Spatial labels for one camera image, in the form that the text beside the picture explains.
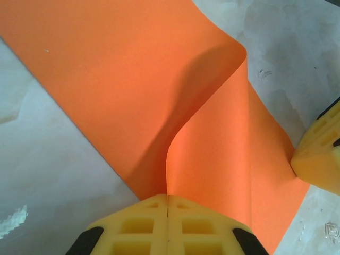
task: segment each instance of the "yellow plastic object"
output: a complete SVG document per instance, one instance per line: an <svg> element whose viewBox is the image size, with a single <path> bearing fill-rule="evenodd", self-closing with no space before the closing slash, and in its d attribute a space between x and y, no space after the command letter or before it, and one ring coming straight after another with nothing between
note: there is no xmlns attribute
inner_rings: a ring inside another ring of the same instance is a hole
<svg viewBox="0 0 340 255"><path fill-rule="evenodd" d="M340 98L306 132L291 165L302 180L340 195Z"/></svg>
<svg viewBox="0 0 340 255"><path fill-rule="evenodd" d="M66 255L267 255L244 224L160 194L88 227Z"/></svg>

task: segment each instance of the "orange fabric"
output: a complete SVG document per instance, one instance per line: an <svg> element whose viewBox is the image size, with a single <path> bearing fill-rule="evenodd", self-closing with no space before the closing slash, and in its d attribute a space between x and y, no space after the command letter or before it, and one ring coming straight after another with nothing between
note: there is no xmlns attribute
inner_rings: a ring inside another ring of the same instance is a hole
<svg viewBox="0 0 340 255"><path fill-rule="evenodd" d="M141 199L187 197L273 253L308 185L238 42L189 0L2 6L5 41Z"/></svg>

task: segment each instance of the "gray floor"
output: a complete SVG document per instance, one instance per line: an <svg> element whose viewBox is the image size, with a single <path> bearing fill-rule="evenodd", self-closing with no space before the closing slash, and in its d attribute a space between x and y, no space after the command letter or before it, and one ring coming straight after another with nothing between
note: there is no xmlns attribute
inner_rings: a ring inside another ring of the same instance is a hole
<svg viewBox="0 0 340 255"><path fill-rule="evenodd" d="M340 7L195 3L247 48L250 81L296 145L340 96ZM90 222L137 202L3 42L0 134L1 254L64 254ZM337 225L340 197L311 187L275 254L340 254Z"/></svg>

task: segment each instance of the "folded orange sheet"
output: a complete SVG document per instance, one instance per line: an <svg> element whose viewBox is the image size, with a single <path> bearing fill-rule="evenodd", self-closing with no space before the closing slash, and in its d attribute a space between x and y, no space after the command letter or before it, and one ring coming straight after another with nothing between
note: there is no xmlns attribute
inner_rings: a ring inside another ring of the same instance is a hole
<svg viewBox="0 0 340 255"><path fill-rule="evenodd" d="M274 252L308 185L237 41L190 0L2 3L4 40L139 198L184 196Z"/></svg>

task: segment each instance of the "black rubber pad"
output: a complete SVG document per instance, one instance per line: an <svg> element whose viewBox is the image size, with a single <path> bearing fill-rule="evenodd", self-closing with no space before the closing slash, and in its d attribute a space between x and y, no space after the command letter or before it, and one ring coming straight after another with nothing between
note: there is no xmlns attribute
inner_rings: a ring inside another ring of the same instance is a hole
<svg viewBox="0 0 340 255"><path fill-rule="evenodd" d="M241 228L234 228L233 233L244 255L269 255L256 236Z"/></svg>
<svg viewBox="0 0 340 255"><path fill-rule="evenodd" d="M334 147L340 146L340 138L333 143Z"/></svg>
<svg viewBox="0 0 340 255"><path fill-rule="evenodd" d="M336 99L330 106L328 106L327 109L324 110L324 111L319 115L319 117L317 118L317 120L320 119L322 116L324 116L324 115L326 114L326 112L328 112L328 111L329 111L333 106L335 106L336 103L339 102L339 101L340 101L340 97L339 97L338 99Z"/></svg>
<svg viewBox="0 0 340 255"><path fill-rule="evenodd" d="M332 4L335 4L336 6L339 6L340 7L340 0L326 0Z"/></svg>
<svg viewBox="0 0 340 255"><path fill-rule="evenodd" d="M103 231L102 227L94 227L81 233L66 255L90 255Z"/></svg>

